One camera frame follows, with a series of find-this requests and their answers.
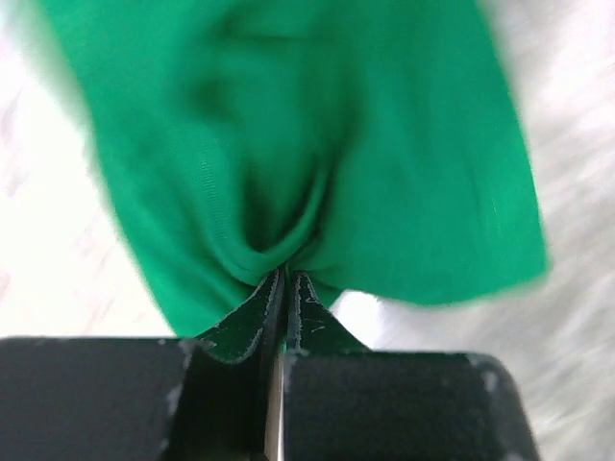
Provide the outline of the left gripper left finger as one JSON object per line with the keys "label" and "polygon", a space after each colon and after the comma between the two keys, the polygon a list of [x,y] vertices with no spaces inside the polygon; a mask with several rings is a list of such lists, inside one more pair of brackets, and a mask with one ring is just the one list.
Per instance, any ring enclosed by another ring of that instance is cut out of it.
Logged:
{"label": "left gripper left finger", "polygon": [[253,460],[264,454],[270,388],[280,350],[283,270],[200,335],[204,348],[191,404],[193,460]]}

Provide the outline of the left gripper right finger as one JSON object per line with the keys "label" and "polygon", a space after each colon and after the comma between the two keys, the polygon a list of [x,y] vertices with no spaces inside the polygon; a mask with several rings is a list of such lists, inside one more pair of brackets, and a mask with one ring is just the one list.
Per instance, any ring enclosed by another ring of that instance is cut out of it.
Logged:
{"label": "left gripper right finger", "polygon": [[369,349],[323,306],[305,272],[292,275],[283,357],[283,458],[349,460],[357,397],[350,382]]}

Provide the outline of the green t shirt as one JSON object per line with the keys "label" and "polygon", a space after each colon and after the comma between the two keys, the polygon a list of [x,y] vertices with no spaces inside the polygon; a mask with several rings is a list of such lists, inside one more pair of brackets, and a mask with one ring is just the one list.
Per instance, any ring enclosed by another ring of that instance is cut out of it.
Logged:
{"label": "green t shirt", "polygon": [[43,1],[117,219],[173,330],[272,270],[423,305],[548,267],[475,1]]}

